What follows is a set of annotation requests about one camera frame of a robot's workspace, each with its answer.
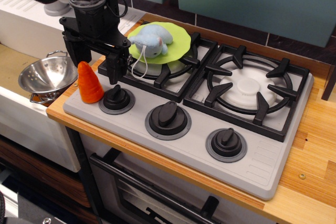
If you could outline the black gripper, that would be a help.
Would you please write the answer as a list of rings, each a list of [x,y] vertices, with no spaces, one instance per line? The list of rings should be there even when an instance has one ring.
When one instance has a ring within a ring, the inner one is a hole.
[[[130,42],[118,29],[120,18],[108,6],[93,11],[75,10],[75,17],[62,17],[64,42],[70,58],[78,67],[84,61],[92,60],[91,51],[106,56],[110,84],[116,84],[127,73],[131,61]]]

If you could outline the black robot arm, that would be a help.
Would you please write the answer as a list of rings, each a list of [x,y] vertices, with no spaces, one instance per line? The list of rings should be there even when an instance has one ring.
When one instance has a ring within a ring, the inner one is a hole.
[[[61,18],[67,51],[77,66],[89,63],[91,53],[106,57],[107,76],[116,84],[127,73],[130,41],[120,33],[118,0],[69,0],[74,18]]]

